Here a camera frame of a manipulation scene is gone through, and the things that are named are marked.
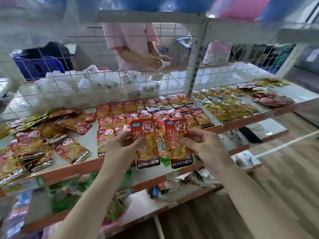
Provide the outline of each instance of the pink shirt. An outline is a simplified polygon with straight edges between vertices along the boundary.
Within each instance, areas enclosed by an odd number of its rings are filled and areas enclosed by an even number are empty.
[[[105,23],[102,24],[102,27],[109,49],[127,46],[130,50],[151,58],[152,55],[148,51],[147,42],[155,42],[156,44],[159,42],[153,24]],[[140,71],[150,69],[147,66],[128,63],[119,55],[117,55],[117,62],[120,70]]]

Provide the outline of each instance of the person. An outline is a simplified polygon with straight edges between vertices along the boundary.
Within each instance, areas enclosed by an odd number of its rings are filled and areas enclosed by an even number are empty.
[[[145,142],[142,137],[132,143],[129,136],[130,132],[122,133],[107,143],[107,157],[97,178],[49,239],[97,237],[114,192],[122,183],[135,152]],[[224,185],[256,239],[312,238],[236,165],[217,134],[189,129],[189,136],[182,143],[197,153],[209,172]]]
[[[107,47],[116,51],[119,70],[156,70],[162,61],[173,59],[161,55],[155,44],[159,43],[153,24],[104,23],[102,24]]]

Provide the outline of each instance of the pink shirt sleeve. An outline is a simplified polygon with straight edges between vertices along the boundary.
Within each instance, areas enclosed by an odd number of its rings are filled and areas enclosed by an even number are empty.
[[[125,45],[124,36],[121,31],[121,27],[118,24],[105,23],[102,24],[102,27],[107,47],[109,49],[114,49],[115,47],[123,47]]]
[[[146,24],[146,35],[147,35],[147,42],[155,42],[155,44],[160,44],[156,36],[153,24]]]

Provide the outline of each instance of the white floor line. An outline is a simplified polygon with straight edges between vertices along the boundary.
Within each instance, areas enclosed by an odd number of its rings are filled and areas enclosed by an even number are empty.
[[[298,142],[298,141],[300,141],[300,140],[303,140],[303,139],[305,139],[305,138],[307,138],[307,137],[311,137],[311,136],[313,136],[313,135],[315,135],[315,134],[317,134],[317,133],[319,133],[319,130],[318,130],[318,131],[315,131],[315,132],[312,132],[312,133],[309,133],[309,134],[307,134],[307,135],[304,135],[304,136],[302,136],[302,137],[296,138],[296,139],[294,139],[294,140],[292,140],[292,141],[290,141],[290,142],[287,142],[287,143],[285,143],[285,144],[283,144],[283,145],[280,145],[280,146],[278,146],[278,147],[275,147],[275,148],[273,148],[273,149],[270,149],[270,150],[268,150],[268,151],[266,151],[266,152],[257,154],[255,157],[256,157],[256,158],[260,158],[260,157],[265,156],[265,155],[267,155],[267,154],[269,154],[269,153],[272,153],[272,152],[275,152],[275,151],[277,151],[277,150],[279,150],[279,149],[281,149],[281,148],[284,148],[284,147],[286,147],[286,146],[288,146],[288,145],[291,145],[291,144],[293,144],[293,143],[295,143],[295,142]]]
[[[160,220],[159,220],[158,216],[155,215],[153,218],[154,218],[154,221],[155,221],[155,225],[156,225],[156,228],[157,228],[157,233],[159,235],[159,239],[165,239],[164,233],[163,233],[162,227],[160,225]]]

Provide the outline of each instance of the person in pink shirt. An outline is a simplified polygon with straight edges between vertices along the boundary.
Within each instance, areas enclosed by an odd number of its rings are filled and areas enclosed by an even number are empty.
[[[162,61],[173,61],[155,47],[159,40],[153,24],[104,23],[102,27],[108,48],[118,54],[121,71],[154,70],[162,66]]]

